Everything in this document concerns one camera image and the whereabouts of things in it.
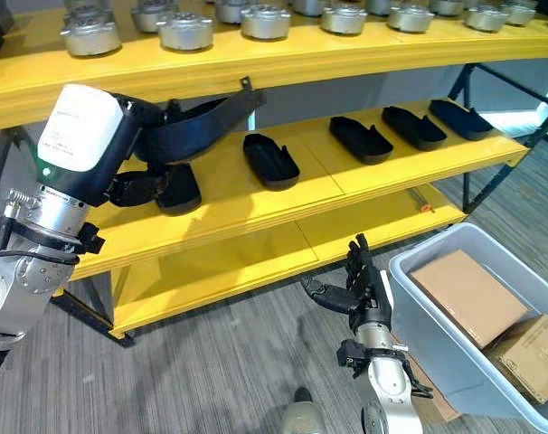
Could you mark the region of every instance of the silver metal part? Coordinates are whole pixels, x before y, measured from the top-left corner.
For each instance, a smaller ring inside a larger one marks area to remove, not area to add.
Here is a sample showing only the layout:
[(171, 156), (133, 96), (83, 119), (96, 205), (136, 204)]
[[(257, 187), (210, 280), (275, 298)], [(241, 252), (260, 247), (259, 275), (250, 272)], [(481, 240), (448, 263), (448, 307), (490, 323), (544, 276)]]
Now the silver metal part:
[(216, 18), (227, 24), (240, 24), (241, 11), (257, 4), (256, 0), (216, 0)]
[(480, 0), (465, 0), (465, 9), (473, 9), (474, 7), (478, 7), (480, 3)]
[(284, 412), (282, 434), (327, 434), (322, 412), (314, 402), (294, 402)]
[(162, 46), (192, 51), (212, 46), (212, 20), (194, 12), (167, 14), (157, 23)]
[(369, 14), (386, 16), (391, 12), (391, 7), (395, 5), (392, 0), (366, 0), (364, 9)]
[(256, 39), (288, 36), (290, 14), (272, 5), (254, 5), (241, 11), (242, 34)]
[(481, 32), (495, 33), (501, 30), (508, 17), (508, 14), (498, 11), (491, 5), (482, 5), (469, 9), (463, 23)]
[[(75, 255), (41, 247), (20, 235), (12, 234), (7, 250), (36, 251), (54, 258), (72, 259)], [(0, 258), (0, 334), (25, 334), (41, 318), (43, 311), (57, 288), (60, 288), (73, 273), (70, 265), (53, 264), (37, 261), (33, 266), (24, 268), (24, 257), (11, 256)], [(45, 272), (50, 268), (48, 282), (40, 281), (41, 268)], [(39, 285), (40, 290), (32, 291), (33, 285)]]
[(292, 9), (305, 16), (320, 16), (328, 5), (327, 0), (293, 0)]
[(368, 401), (363, 412), (363, 425), (366, 433), (389, 434), (386, 415), (378, 400)]
[(27, 221), (72, 237), (77, 236), (90, 210), (86, 203), (41, 184), (35, 201), (39, 206), (28, 209)]
[(424, 6), (403, 5), (393, 6), (389, 15), (388, 25), (393, 29), (406, 33), (424, 33), (435, 14)]
[(367, 323), (358, 327), (356, 339), (367, 348), (392, 350), (391, 332), (386, 326), (379, 323)]
[(505, 0), (505, 5), (525, 6), (529, 9), (533, 9), (533, 10), (535, 10), (537, 8), (537, 2), (535, 0)]
[[(361, 325), (356, 338), (368, 348), (393, 349), (389, 329), (378, 323)], [(366, 372), (357, 377), (356, 384), (367, 402), (366, 432), (422, 433), (419, 416), (411, 403), (411, 381), (400, 360), (374, 357)]]
[(110, 21), (115, 21), (107, 0), (66, 0), (67, 13), (63, 16), (65, 24), (78, 18), (89, 18), (97, 14), (106, 14)]
[(441, 16), (455, 16), (463, 12), (465, 4), (462, 1), (430, 0), (431, 12)]
[(8, 351), (15, 344), (21, 341), (24, 338), (24, 333), (13, 336), (13, 335), (0, 335), (0, 351)]
[(360, 34), (364, 29), (366, 12), (358, 5), (325, 7), (320, 27), (339, 34)]
[[(38, 186), (34, 194), (11, 190), (5, 216), (12, 217), (38, 234), (72, 243), (87, 214), (88, 206)], [(28, 251), (56, 259), (74, 259), (72, 251), (55, 250), (13, 232), (5, 252)], [(55, 289), (67, 283), (72, 265), (24, 255), (0, 257), (0, 351), (8, 349), (37, 322)]]
[(65, 9), (67, 12), (83, 8), (108, 9), (108, 0), (65, 0)]
[(118, 26), (111, 14), (99, 11), (91, 16), (73, 17), (61, 30), (61, 37), (72, 56), (93, 56), (112, 52), (121, 46)]
[(523, 5), (501, 5), (501, 12), (505, 12), (507, 24), (511, 25), (528, 25), (534, 19), (535, 10)]
[(131, 9), (131, 18), (140, 32), (155, 33), (161, 14), (175, 9), (174, 0), (137, 0), (137, 6)]

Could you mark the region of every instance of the gray carpet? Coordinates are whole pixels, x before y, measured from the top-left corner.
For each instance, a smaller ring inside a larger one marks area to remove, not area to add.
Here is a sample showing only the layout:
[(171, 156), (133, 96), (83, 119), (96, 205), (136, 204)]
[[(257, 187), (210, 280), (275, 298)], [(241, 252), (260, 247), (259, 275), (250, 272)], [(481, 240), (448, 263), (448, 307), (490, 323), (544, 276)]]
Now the gray carpet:
[[(474, 175), (476, 190), (496, 169)], [(458, 179), (438, 183), (458, 201)], [(548, 144), (469, 219), (548, 280)], [(378, 251), (389, 258), (414, 239)], [(336, 284), (342, 270), (326, 273)], [(308, 386), (331, 433), (360, 433), (360, 403), (335, 350), (345, 317), (282, 282), (137, 332), (121, 349), (58, 308), (0, 372), (0, 434), (278, 433), (293, 391)], [(428, 433), (530, 433), (521, 421), (463, 416)]]

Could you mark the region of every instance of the yellow shelving unit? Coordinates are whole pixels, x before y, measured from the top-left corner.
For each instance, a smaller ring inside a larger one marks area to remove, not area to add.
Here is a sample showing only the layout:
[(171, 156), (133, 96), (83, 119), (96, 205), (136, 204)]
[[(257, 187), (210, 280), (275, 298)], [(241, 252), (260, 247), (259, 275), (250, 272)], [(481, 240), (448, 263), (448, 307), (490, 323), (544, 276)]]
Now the yellow shelving unit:
[[(237, 26), (214, 24), (210, 50), (163, 50), (155, 35), (139, 33), (131, 2), (114, 0), (123, 41), (115, 53), (72, 58), (60, 38), (63, 10), (21, 14), (0, 51), (0, 128), (48, 118), (66, 83), (84, 83), (137, 98), (162, 101), (238, 90), (250, 76), (256, 88), (429, 66), (548, 57), (548, 18), (499, 33), (465, 27), (459, 18), (436, 17), (425, 34), (396, 32), (369, 16), (357, 37), (322, 31), (316, 18), (293, 14), (289, 37), (276, 43), (251, 41)], [(184, 10), (213, 16), (200, 0)]]
[[(402, 104), (417, 114), (429, 102)], [(73, 279), (158, 256), (201, 247), (237, 235), (293, 222), (321, 212), (464, 173), (486, 165), (522, 158), (527, 149), (494, 131), (479, 142), (467, 141), (445, 128), (445, 145), (419, 151), (381, 121), (381, 108), (347, 114), (365, 125), (375, 124), (394, 145), (380, 165), (362, 165), (328, 132), (328, 118), (266, 128), (263, 134), (288, 147), (300, 167), (296, 186), (283, 192), (266, 191), (251, 172), (241, 150), (245, 133), (226, 137), (211, 152), (192, 162), (203, 205), (183, 216), (163, 215), (154, 203), (117, 208), (107, 203), (91, 210), (89, 221), (107, 241), (99, 255), (83, 255)], [(129, 161), (122, 170), (142, 165)]]
[[(16, 16), (0, 51), (0, 128), (48, 118), (64, 84), (82, 83), (150, 101), (231, 92), (250, 76), (255, 88), (450, 64), (548, 57), (548, 18), (499, 33), (465, 27), (460, 18), (436, 17), (425, 34), (390, 29), (369, 16), (357, 37), (322, 31), (318, 20), (293, 14), (289, 37), (251, 41), (237, 26), (214, 21), (213, 47), (193, 53), (164, 50), (155, 35), (139, 33), (130, 4), (113, 0), (121, 50), (72, 58), (59, 32), (63, 10)], [(183, 10), (213, 16), (199, 0)], [(400, 106), (426, 114), (428, 101)], [(56, 304), (101, 333), (125, 332), (272, 281), (341, 259), (364, 232), (376, 247), (460, 222), (465, 214), (430, 183), (481, 167), (515, 166), (528, 149), (494, 131), (469, 142), (431, 117), (449, 136), (421, 152), (381, 120), (381, 108), (346, 116), (375, 124), (394, 144), (380, 165), (362, 165), (328, 133), (328, 118), (261, 130), (288, 147), (301, 170), (296, 186), (270, 192), (250, 171), (241, 149), (245, 133), (227, 136), (192, 167), (203, 205), (184, 216), (163, 215), (151, 203), (135, 208), (105, 204), (89, 221), (106, 239), (99, 255), (83, 255), (73, 279), (111, 271), (113, 318), (91, 310), (67, 290)], [(131, 159), (121, 171), (140, 170)], [(421, 213), (406, 189), (417, 187), (433, 205)]]
[(465, 214), (429, 185), (420, 212), (406, 191), (323, 212), (111, 273), (114, 336), (344, 257), (364, 232), (373, 247), (460, 222)]

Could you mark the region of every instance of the black metal frame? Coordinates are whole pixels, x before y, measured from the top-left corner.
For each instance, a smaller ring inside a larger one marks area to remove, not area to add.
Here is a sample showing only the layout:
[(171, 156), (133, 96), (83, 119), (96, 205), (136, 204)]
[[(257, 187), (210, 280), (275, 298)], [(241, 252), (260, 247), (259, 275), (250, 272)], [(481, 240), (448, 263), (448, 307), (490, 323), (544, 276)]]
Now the black metal frame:
[(121, 339), (117, 339), (115, 336), (111, 335), (109, 333), (109, 331), (113, 329), (111, 321), (88, 307), (70, 292), (63, 290), (62, 295), (53, 297), (51, 302), (116, 344), (120, 344), (124, 348), (129, 348), (135, 344), (133, 338), (127, 333), (125, 333), (124, 337)]
[[(488, 66), (482, 64), (482, 63), (468, 63), (463, 67), (463, 70), (458, 75), (457, 80), (455, 81), (455, 84), (453, 85), (451, 92), (449, 93), (449, 98), (457, 100), (457, 97), (461, 91), (463, 92), (463, 105), (467, 108), (471, 108), (471, 88), (470, 88), (470, 77), (471, 73), (475, 70), (475, 68), (479, 68), (482, 71), (485, 71), (494, 77), (497, 77), (501, 81), (504, 81), (505, 83), (513, 86), (514, 88), (521, 90), (522, 92), (526, 93), (527, 95), (530, 95), (534, 97), (535, 99), (539, 99), (541, 102), (544, 102), (548, 105), (548, 97), (545, 97), (544, 95), (541, 95), (537, 93), (533, 89), (527, 88), (525, 85), (513, 80), (510, 77), (507, 77), (506, 75), (502, 74), (501, 72), (497, 72), (492, 68), (489, 68)], [(548, 117), (547, 119), (540, 125), (534, 133), (529, 136), (525, 142), (524, 146), (528, 147), (531, 150), (534, 149), (535, 145), (537, 145), (548, 133)], [(499, 172), (487, 183), (485, 187), (475, 196), (475, 198), (471, 201), (470, 200), (470, 181), (471, 181), (471, 173), (465, 172), (463, 174), (463, 212), (466, 214), (471, 214), (473, 211), (476, 210), (476, 208), (492, 193), (495, 191), (495, 189), (507, 178), (511, 172), (515, 169), (514, 166), (510, 165), (504, 165)]]

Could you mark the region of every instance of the metal cylinder part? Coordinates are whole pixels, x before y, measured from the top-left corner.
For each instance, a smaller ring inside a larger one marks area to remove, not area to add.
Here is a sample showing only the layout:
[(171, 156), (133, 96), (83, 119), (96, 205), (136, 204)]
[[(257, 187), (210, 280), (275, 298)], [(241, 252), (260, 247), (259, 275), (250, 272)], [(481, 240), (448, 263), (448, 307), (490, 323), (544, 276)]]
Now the metal cylinder part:
[(106, 0), (70, 0), (65, 2), (67, 13), (63, 16), (65, 25), (71, 20), (91, 18), (92, 16), (106, 14), (108, 21), (115, 22), (113, 12)]
[(481, 5), (469, 9), (463, 23), (481, 32), (495, 33), (501, 30), (508, 17), (508, 14), (498, 11), (491, 5)]
[(140, 32), (155, 33), (161, 14), (175, 9), (174, 0), (138, 0), (137, 6), (131, 9), (131, 18)]
[(356, 340), (367, 348), (392, 350), (391, 332), (379, 323), (365, 323), (356, 329)]
[(507, 24), (528, 25), (534, 19), (535, 10), (523, 5), (501, 5), (501, 12), (505, 12)]
[(465, 9), (473, 9), (474, 7), (478, 7), (479, 3), (479, 0), (465, 0), (463, 5)]
[(200, 50), (213, 43), (212, 20), (194, 12), (166, 14), (157, 32), (162, 46), (174, 50)]
[(218, 21), (227, 24), (240, 24), (241, 11), (255, 5), (256, 0), (216, 0), (215, 12)]
[(535, 0), (505, 0), (505, 5), (525, 6), (529, 9), (533, 9), (533, 10), (535, 10), (537, 8), (537, 2)]
[(327, 5), (327, 0), (293, 0), (292, 9), (301, 15), (320, 16)]
[(393, 6), (389, 15), (388, 25), (393, 29), (406, 33), (424, 33), (435, 14), (424, 6), (403, 5)]
[(29, 222), (72, 237), (79, 233), (90, 209), (86, 203), (40, 184), (35, 201), (38, 205), (27, 206)]
[(429, 9), (431, 12), (441, 16), (455, 16), (463, 12), (465, 4), (462, 1), (453, 0), (430, 0)]
[(67, 12), (86, 7), (95, 9), (109, 9), (109, 2), (107, 0), (65, 0), (64, 3)]
[(392, 0), (366, 0), (364, 9), (369, 14), (387, 16), (391, 12), (391, 7), (393, 6)]
[(325, 7), (320, 27), (328, 32), (339, 34), (360, 34), (364, 29), (366, 12), (358, 5)]
[(241, 32), (251, 38), (285, 38), (289, 29), (290, 14), (277, 6), (254, 5), (241, 11)]
[(103, 54), (121, 46), (118, 26), (107, 11), (88, 17), (72, 16), (61, 30), (61, 37), (72, 56)]

